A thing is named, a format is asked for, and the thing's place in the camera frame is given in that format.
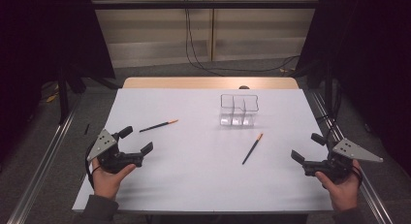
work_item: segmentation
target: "pencil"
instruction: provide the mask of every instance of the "pencil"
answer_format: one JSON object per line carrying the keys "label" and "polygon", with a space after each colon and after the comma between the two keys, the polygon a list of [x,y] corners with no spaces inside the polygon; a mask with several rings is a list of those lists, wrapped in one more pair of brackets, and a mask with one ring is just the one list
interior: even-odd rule
{"label": "pencil", "polygon": [[150,130],[150,129],[155,129],[155,128],[158,128],[158,127],[161,127],[161,126],[165,126],[165,125],[168,125],[168,124],[173,124],[173,123],[176,123],[176,122],[178,122],[177,119],[176,120],[171,120],[171,121],[168,121],[168,122],[164,122],[164,123],[161,123],[161,124],[158,124],[158,125],[154,125],[154,126],[146,128],[146,129],[142,129],[140,131],[140,133],[144,132],[144,131],[147,131],[147,130]]}
{"label": "pencil", "polygon": [[248,152],[247,156],[245,156],[244,161],[242,161],[242,165],[244,165],[245,161],[247,161],[248,156],[250,156],[251,152],[253,152],[254,148],[256,147],[257,143],[260,141],[260,139],[263,137],[263,133],[261,133],[256,142],[253,144],[253,146],[251,147],[250,151]]}

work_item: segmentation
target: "metal bracket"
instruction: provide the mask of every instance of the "metal bracket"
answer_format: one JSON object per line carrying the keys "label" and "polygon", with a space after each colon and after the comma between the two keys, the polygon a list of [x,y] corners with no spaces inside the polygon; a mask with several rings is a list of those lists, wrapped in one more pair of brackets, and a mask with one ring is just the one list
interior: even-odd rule
{"label": "metal bracket", "polygon": [[349,141],[348,139],[341,140],[333,149],[333,152],[343,155],[350,159],[359,159],[364,161],[371,162],[384,162],[383,158],[378,157],[377,155],[367,151],[366,149],[360,147],[357,144]]}
{"label": "metal bracket", "polygon": [[102,130],[87,156],[87,161],[90,162],[115,144],[117,144],[115,138],[106,129]]}

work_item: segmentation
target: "white table surface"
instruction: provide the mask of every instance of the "white table surface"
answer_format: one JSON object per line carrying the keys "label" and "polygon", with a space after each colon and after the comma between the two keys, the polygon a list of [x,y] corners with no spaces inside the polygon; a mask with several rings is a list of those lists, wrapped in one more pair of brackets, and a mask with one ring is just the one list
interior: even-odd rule
{"label": "white table surface", "polygon": [[[258,95],[253,127],[219,124],[221,94]],[[139,133],[165,121],[177,123]],[[119,89],[106,124],[110,133],[134,132],[120,151],[154,149],[121,183],[119,210],[139,213],[261,213],[332,210],[328,191],[291,158],[322,161],[327,150],[310,140],[320,129],[299,89]],[[258,135],[260,142],[241,165]],[[73,210],[93,190],[87,179]]]}

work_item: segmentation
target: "hand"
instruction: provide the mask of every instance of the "hand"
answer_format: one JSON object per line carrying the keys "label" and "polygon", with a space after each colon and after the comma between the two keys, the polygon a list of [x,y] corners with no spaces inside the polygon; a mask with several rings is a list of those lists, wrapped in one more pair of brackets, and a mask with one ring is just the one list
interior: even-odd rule
{"label": "hand", "polygon": [[100,163],[97,158],[92,161],[93,164],[93,180],[94,180],[94,195],[115,200],[115,195],[120,188],[121,180],[136,169],[136,165],[130,164],[123,168],[117,174],[110,174],[100,168]]}
{"label": "hand", "polygon": [[[353,166],[358,169],[360,168],[360,164],[357,160],[353,160]],[[353,173],[340,184],[334,184],[326,175],[320,172],[316,172],[315,176],[317,176],[324,187],[329,190],[330,198],[332,200],[332,208],[335,211],[340,212],[357,207],[359,180]]]}

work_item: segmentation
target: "table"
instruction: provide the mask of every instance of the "table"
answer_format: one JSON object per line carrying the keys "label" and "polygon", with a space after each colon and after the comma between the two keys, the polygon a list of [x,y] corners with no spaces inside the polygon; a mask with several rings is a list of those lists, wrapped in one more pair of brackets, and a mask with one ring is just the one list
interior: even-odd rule
{"label": "table", "polygon": [[[238,90],[242,85],[255,89]],[[307,213],[332,209],[328,192],[316,178],[304,176],[300,165],[290,157],[290,145],[310,160],[322,160],[327,155],[326,150],[309,139],[312,132],[320,133],[320,130],[293,79],[132,78],[126,80],[124,87],[127,88],[117,93],[106,125],[111,133],[131,123],[138,132],[160,123],[160,119],[168,120],[170,113],[179,115],[180,120],[167,128],[133,133],[120,141],[120,150],[125,152],[136,152],[136,147],[143,147],[149,141],[154,143],[142,168],[123,181],[117,195],[120,210],[215,214]],[[192,89],[200,87],[217,89]],[[281,92],[274,89],[277,87],[282,88]],[[257,94],[259,125],[249,129],[219,126],[221,93]],[[196,100],[193,97],[199,97],[198,101],[191,102]],[[208,121],[210,115],[215,121]],[[241,166],[262,131],[265,135]],[[86,195],[91,192],[86,181],[73,209],[82,210]]]}

